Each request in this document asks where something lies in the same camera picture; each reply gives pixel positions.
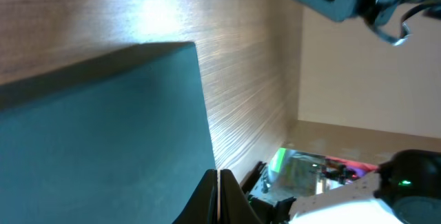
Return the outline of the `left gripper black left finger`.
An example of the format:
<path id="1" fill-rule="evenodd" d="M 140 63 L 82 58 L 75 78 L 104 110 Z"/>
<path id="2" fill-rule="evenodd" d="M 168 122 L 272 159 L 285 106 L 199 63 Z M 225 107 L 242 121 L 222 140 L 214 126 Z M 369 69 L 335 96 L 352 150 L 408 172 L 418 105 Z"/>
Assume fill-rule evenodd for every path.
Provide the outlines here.
<path id="1" fill-rule="evenodd" d="M 173 224 L 215 224 L 217 222 L 218 179 L 216 170 L 207 170 L 183 211 Z"/>

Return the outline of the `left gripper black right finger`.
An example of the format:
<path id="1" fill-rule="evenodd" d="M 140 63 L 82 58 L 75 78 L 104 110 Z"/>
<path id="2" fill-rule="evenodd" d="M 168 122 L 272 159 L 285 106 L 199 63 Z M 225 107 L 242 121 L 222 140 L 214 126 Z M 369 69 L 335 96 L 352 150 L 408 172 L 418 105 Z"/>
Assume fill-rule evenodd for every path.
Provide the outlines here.
<path id="1" fill-rule="evenodd" d="M 261 224 L 232 171 L 221 170 L 220 181 L 220 223 Z"/>

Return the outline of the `dark green box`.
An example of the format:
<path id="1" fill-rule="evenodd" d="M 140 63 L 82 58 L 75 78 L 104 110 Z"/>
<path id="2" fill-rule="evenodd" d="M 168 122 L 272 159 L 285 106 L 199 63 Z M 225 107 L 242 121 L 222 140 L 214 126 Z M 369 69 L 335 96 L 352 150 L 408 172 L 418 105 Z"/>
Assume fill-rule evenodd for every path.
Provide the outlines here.
<path id="1" fill-rule="evenodd" d="M 1 86 L 2 223 L 171 223 L 214 166 L 192 42 Z"/>

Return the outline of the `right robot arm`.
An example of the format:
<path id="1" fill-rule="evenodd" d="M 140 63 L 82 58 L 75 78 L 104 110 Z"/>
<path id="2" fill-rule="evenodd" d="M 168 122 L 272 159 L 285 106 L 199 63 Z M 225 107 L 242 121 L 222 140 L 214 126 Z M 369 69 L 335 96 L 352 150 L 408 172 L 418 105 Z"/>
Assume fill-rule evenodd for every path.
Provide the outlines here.
<path id="1" fill-rule="evenodd" d="M 360 17 L 381 40 L 402 45 L 407 20 L 421 12 L 440 18 L 440 0 L 296 0 L 334 22 Z M 401 223 L 440 222 L 440 153 L 404 150 L 351 184 L 315 196 L 287 198 L 276 205 L 284 222 L 350 204 L 372 204 Z"/>

